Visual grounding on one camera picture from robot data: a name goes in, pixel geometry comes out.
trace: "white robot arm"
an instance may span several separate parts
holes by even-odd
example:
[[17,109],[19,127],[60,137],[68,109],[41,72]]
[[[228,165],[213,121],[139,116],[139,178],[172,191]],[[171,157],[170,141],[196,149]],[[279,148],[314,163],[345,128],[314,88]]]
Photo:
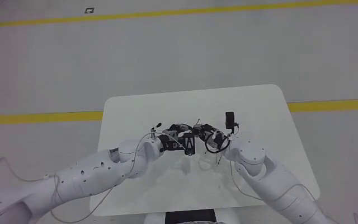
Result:
[[[233,129],[233,123],[227,128]],[[335,223],[327,218],[317,204],[305,191],[305,186],[281,162],[269,155],[267,149],[251,141],[241,141],[232,134],[225,136],[221,131],[208,124],[194,125],[194,133],[207,144],[218,149],[212,153],[221,153],[229,161],[255,193],[273,210],[290,222],[304,224]],[[263,177],[256,176],[263,165],[266,172]]]
[[[178,138],[179,133],[188,130],[191,132]],[[197,124],[193,128],[174,124],[159,137],[154,135],[154,128],[151,131],[151,138],[141,144],[125,141],[116,149],[84,158],[55,175],[29,183],[20,191],[1,193],[0,224],[35,224],[61,204],[100,194],[127,178],[143,175],[148,164],[164,151],[184,150],[186,155],[195,154],[194,136],[203,140],[205,145],[219,149],[212,153],[221,153],[226,159],[234,161],[236,170],[257,195],[292,223],[333,223],[310,200],[299,186],[299,180],[283,164],[268,156],[263,147],[225,136],[208,124]],[[255,178],[263,165],[266,166],[264,177]]]
[[1,194],[0,223],[36,223],[53,208],[100,194],[127,178],[145,173],[148,164],[163,153],[159,138],[146,139],[134,152],[138,141],[125,141],[119,148],[90,155],[55,175],[29,183],[20,191]]

